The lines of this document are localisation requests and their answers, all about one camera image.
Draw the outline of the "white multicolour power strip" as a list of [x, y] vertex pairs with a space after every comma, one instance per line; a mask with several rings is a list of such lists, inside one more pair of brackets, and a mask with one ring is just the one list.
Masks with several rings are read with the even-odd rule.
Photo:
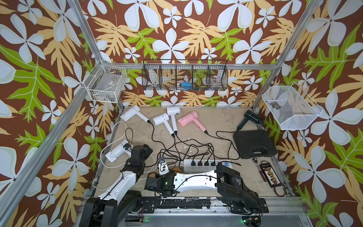
[[209, 172], [212, 170], [216, 170], [218, 164], [224, 165], [229, 168], [233, 168], [232, 163], [230, 160], [222, 160], [222, 159], [185, 159], [182, 162], [183, 172], [188, 174], [195, 174], [195, 173], [204, 173]]

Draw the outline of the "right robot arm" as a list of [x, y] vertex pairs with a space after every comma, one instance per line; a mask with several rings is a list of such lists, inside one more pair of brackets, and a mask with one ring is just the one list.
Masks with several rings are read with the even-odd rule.
[[192, 190], [216, 191], [231, 213], [257, 216], [269, 213], [266, 201], [246, 186], [240, 173], [222, 164], [204, 173], [170, 171], [164, 175], [148, 176], [144, 189], [164, 198]]

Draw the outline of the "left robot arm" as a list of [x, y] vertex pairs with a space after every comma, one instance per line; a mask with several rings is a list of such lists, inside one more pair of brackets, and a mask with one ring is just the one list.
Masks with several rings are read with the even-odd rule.
[[152, 152], [146, 144], [132, 148], [120, 177], [106, 192], [85, 202], [80, 227], [117, 227], [129, 212], [141, 208], [141, 192], [131, 187], [144, 174], [145, 160]]

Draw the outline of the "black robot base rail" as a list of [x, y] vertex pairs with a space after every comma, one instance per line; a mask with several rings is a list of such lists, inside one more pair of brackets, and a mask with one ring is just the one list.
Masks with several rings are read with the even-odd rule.
[[247, 207], [247, 203], [242, 201], [229, 201], [222, 197], [173, 197], [173, 198], [157, 198], [157, 197], [142, 197], [141, 207], [144, 208], [145, 213], [155, 213], [157, 209], [224, 209], [236, 213], [249, 214], [253, 211], [258, 214], [269, 213], [266, 201], [263, 198], [258, 199], [257, 205], [252, 208]]

